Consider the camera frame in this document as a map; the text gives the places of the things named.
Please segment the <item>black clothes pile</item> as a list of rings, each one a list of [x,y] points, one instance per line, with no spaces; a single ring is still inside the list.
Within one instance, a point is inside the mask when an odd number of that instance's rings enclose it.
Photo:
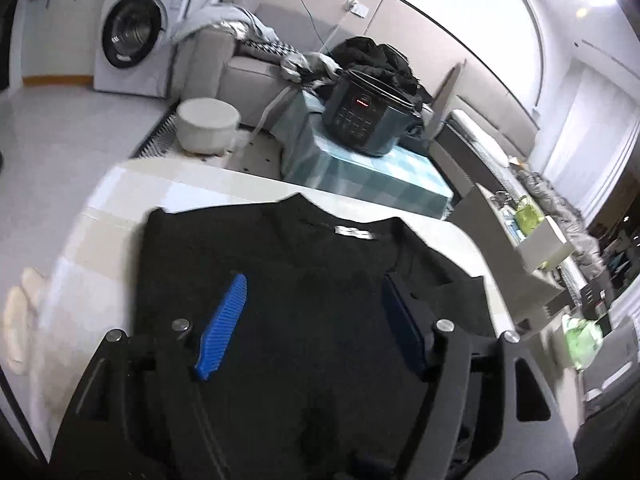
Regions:
[[[414,76],[408,58],[390,44],[377,44],[369,37],[350,37],[335,46],[329,57],[343,70],[359,70],[388,84],[416,106],[433,101]]]

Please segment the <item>green tissue pack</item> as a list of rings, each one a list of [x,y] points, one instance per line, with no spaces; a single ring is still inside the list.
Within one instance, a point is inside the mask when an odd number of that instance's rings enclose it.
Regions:
[[[600,326],[585,318],[564,314],[561,318],[568,355],[575,370],[586,370],[602,348],[604,336]]]

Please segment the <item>white washing machine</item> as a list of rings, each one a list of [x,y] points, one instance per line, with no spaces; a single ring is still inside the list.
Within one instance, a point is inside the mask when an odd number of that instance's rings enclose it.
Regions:
[[[96,91],[167,96],[174,48],[171,34],[190,0],[104,0],[93,88]]]

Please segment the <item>white storage box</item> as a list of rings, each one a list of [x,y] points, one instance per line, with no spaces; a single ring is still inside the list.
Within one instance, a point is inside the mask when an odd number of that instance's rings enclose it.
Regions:
[[[515,229],[516,251],[527,272],[552,270],[574,254],[574,244],[529,196],[522,196],[515,208],[507,206],[506,211],[508,226]]]

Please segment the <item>black knit sweater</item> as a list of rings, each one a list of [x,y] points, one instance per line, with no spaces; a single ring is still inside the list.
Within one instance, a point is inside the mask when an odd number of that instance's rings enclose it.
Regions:
[[[398,218],[328,214],[304,196],[152,210],[134,332],[190,318],[186,346],[237,275],[247,298],[220,367],[200,385],[231,479],[390,479],[426,395],[383,307],[398,274],[434,315],[492,336],[485,285]]]

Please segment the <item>checkered teal tablecloth box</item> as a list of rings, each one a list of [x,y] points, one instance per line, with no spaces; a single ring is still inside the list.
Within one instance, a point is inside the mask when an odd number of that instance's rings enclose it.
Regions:
[[[323,111],[302,91],[271,127],[282,145],[283,180],[438,220],[448,216],[454,192],[427,157],[400,146],[382,157],[344,148],[326,135]]]

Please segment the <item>striped grey rug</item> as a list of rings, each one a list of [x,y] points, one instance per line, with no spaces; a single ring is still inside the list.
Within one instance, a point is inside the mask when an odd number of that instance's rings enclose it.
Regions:
[[[164,157],[176,140],[176,116],[172,110],[167,112],[132,152],[130,159]]]

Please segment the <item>dark electric pressure cooker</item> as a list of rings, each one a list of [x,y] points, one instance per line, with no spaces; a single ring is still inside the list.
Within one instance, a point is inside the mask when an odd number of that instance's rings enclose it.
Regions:
[[[401,92],[360,70],[342,70],[322,114],[326,134],[361,154],[383,157],[422,115]]]

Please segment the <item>white round bowl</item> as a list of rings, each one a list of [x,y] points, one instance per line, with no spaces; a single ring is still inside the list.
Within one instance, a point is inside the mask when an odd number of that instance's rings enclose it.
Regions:
[[[177,139],[186,152],[222,156],[234,149],[241,121],[234,106],[212,98],[188,99],[176,114]]]

